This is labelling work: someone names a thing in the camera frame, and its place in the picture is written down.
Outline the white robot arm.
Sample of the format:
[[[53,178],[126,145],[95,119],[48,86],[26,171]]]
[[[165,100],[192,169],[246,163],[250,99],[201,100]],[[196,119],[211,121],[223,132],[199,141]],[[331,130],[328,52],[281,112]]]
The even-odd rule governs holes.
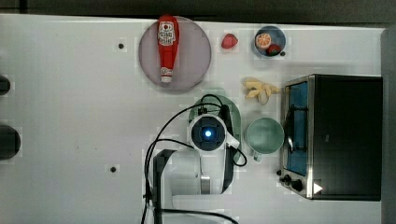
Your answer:
[[[179,195],[219,195],[233,181],[234,152],[240,141],[233,135],[231,117],[221,113],[195,117],[187,127],[189,148],[164,149],[153,159],[152,224],[220,224],[226,217],[214,212],[177,209]]]

